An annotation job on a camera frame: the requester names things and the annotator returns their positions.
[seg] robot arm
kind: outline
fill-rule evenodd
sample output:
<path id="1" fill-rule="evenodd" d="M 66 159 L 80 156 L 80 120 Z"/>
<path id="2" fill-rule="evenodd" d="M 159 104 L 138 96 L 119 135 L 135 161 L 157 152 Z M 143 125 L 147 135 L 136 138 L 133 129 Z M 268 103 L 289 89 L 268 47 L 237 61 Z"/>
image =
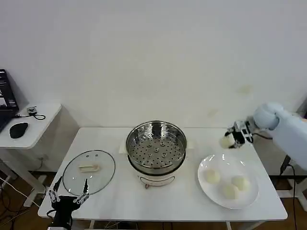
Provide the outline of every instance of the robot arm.
<path id="1" fill-rule="evenodd" d="M 253 117 L 246 121 L 236 121 L 225 136 L 233 135 L 235 143 L 230 148 L 239 148 L 246 141 L 253 143 L 253 133 L 265 130 L 273 142 L 296 163 L 307 170 L 307 122 L 292 115 L 277 103 L 259 106 Z"/>
<path id="2" fill-rule="evenodd" d="M 80 196 L 58 196 L 58 189 L 61 183 L 61 179 L 62 177 L 60 177 L 59 180 L 55 183 L 53 189 L 49 190 L 51 206 L 53 208 L 53 210 L 50 212 L 55 211 L 56 214 L 54 216 L 53 222 L 48 227 L 48 230 L 71 230 L 72 212 L 80 208 L 80 206 L 89 197 L 87 179 L 85 180 L 83 193 Z"/>

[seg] computer mouse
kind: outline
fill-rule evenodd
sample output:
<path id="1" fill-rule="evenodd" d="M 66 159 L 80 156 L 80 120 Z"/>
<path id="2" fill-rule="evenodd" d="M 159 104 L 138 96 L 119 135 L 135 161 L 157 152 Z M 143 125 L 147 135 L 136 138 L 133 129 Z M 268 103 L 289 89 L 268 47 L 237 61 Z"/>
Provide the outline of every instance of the computer mouse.
<path id="1" fill-rule="evenodd" d="M 10 128 L 10 136 L 13 139 L 20 138 L 28 128 L 28 123 L 18 123 Z"/>

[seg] small dough piece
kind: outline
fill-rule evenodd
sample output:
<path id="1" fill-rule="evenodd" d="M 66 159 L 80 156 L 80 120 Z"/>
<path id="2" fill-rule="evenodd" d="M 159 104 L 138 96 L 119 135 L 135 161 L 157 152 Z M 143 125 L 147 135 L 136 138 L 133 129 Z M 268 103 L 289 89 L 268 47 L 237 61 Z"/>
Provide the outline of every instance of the small dough piece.
<path id="1" fill-rule="evenodd" d="M 239 198 L 239 189 L 233 184 L 225 184 L 222 190 L 226 199 L 235 200 Z"/>
<path id="2" fill-rule="evenodd" d="M 79 166 L 79 170 L 82 173 L 89 173 L 99 171 L 100 167 L 96 164 L 83 164 Z"/>
<path id="3" fill-rule="evenodd" d="M 246 191 L 250 186 L 249 180 L 244 176 L 234 176 L 231 179 L 231 183 L 235 185 L 240 191 Z"/>
<path id="4" fill-rule="evenodd" d="M 232 134 L 229 134 L 227 137 L 222 137 L 220 139 L 220 146 L 223 149 L 228 149 L 234 143 L 235 143 L 235 139 L 234 139 L 234 136 Z"/>
<path id="5" fill-rule="evenodd" d="M 205 178 L 208 183 L 217 184 L 221 180 L 221 176 L 217 170 L 208 169 L 205 171 Z"/>

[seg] laptop screen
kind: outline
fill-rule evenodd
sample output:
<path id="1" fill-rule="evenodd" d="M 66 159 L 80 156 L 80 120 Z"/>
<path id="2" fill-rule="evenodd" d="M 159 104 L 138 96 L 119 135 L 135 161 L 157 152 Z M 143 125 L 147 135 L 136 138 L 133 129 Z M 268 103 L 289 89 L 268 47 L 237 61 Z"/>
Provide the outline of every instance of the laptop screen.
<path id="1" fill-rule="evenodd" d="M 1 111 L 18 112 L 19 108 L 4 69 L 0 69 L 0 113 Z"/>

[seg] glass lid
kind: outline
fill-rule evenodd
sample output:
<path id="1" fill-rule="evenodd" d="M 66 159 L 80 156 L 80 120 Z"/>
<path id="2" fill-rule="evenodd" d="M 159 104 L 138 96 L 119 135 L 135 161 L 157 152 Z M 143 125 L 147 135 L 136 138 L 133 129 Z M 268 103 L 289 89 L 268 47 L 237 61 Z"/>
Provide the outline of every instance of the glass lid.
<path id="1" fill-rule="evenodd" d="M 63 184 L 69 193 L 79 196 L 87 179 L 88 193 L 94 194 L 107 186 L 114 172 L 115 161 L 109 153 L 91 150 L 71 160 L 64 171 Z"/>

